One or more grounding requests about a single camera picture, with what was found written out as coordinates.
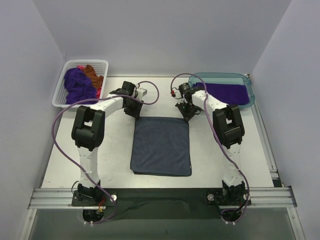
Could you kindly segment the grey towel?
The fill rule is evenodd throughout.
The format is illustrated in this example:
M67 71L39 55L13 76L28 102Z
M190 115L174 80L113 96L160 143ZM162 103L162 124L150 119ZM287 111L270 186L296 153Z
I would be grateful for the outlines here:
M145 116L135 122L130 169L136 175L192 175L189 124L182 118Z

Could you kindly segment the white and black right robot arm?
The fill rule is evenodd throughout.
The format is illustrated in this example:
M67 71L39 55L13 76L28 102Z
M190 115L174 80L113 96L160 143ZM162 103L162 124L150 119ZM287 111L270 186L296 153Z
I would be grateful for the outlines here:
M228 105L201 87L172 91L173 97L179 93L181 101L175 106L185 122L193 118L197 111L204 111L209 126L214 130L214 139L223 153L222 194L232 198L245 194L245 178L241 174L240 152L245 129L237 105Z

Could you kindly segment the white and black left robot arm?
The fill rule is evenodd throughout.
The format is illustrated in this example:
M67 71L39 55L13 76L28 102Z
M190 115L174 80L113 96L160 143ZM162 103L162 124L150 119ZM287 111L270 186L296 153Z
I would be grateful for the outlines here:
M139 84L124 81L121 88L113 90L107 100L99 101L92 106L81 105L76 111L71 138L79 153L80 174L77 186L78 194L95 201L102 198L99 190L98 149L105 136L105 120L114 112L123 109L125 114L138 119L143 98L147 90Z

